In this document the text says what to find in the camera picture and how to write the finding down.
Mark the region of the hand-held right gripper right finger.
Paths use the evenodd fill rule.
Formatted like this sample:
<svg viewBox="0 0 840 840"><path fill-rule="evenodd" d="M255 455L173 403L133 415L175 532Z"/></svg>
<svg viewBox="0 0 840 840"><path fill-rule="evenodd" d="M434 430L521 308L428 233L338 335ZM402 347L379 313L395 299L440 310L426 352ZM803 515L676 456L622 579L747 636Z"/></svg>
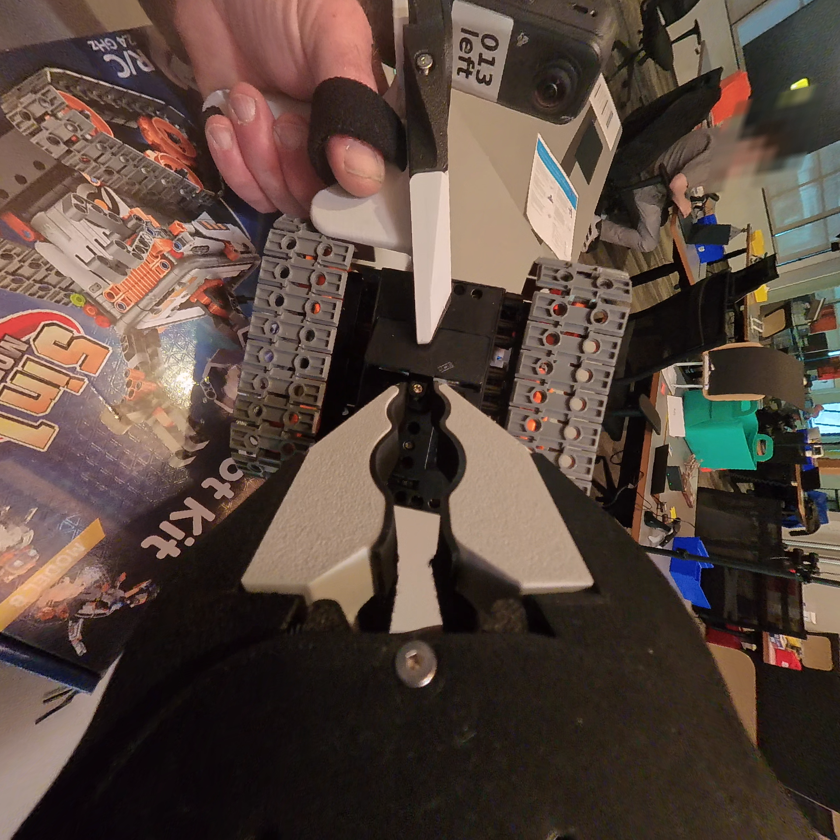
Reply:
<svg viewBox="0 0 840 840"><path fill-rule="evenodd" d="M447 501L456 591L469 600L582 592L592 574L530 451L445 383L458 473Z"/></svg>

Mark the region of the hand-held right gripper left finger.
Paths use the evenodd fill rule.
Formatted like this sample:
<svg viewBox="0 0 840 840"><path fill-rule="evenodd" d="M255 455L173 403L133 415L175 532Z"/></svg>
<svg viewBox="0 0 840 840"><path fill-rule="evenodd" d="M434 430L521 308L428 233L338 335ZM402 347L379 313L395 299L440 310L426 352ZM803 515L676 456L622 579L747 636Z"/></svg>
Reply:
<svg viewBox="0 0 840 840"><path fill-rule="evenodd" d="M367 603L396 586L396 526L383 488L403 388L390 386L312 446L244 573L247 592Z"/></svg>

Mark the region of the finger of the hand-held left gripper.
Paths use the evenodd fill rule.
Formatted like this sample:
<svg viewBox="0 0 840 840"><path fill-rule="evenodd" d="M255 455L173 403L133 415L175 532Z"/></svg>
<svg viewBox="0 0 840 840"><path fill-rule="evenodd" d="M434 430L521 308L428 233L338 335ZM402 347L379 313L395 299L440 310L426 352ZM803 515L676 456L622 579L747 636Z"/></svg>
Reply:
<svg viewBox="0 0 840 840"><path fill-rule="evenodd" d="M621 133L604 76L564 124L453 92L448 170L409 181L418 343L451 308L453 280L519 291L539 257L578 259Z"/></svg>

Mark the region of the tracked building-block toy robot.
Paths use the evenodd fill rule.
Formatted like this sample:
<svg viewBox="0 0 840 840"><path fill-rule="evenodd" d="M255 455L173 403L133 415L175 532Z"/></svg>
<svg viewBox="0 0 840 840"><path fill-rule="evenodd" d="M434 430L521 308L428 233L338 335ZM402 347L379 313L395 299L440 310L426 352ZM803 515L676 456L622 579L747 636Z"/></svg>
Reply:
<svg viewBox="0 0 840 840"><path fill-rule="evenodd" d="M526 296L455 280L431 343L416 342L413 275L351 269L354 247L280 217L261 260L230 446L268 477L392 385L406 388L395 504L439 512L455 480L442 382L592 486L607 397L632 307L621 270L539 259Z"/></svg>

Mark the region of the blue robot kit box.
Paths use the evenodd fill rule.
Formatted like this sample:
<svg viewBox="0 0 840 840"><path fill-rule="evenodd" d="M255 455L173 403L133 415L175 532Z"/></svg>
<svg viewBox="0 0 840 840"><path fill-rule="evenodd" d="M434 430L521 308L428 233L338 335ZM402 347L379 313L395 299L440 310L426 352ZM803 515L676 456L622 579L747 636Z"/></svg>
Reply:
<svg viewBox="0 0 840 840"><path fill-rule="evenodd" d="M2 642L91 692L259 484L230 446L266 240L147 28L2 52Z"/></svg>

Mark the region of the person's left hand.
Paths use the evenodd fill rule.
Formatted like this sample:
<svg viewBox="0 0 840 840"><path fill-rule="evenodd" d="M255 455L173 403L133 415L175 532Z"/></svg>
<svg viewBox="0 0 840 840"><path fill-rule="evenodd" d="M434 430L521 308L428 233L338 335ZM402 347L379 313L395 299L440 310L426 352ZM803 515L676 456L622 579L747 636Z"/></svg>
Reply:
<svg viewBox="0 0 840 840"><path fill-rule="evenodd" d="M274 117L265 95L309 102L325 80L385 89L394 61L392 2L178 1L173 23L203 96L227 91L206 120L206 144L229 186L257 211L308 217L323 188L307 145L309 119Z"/></svg>

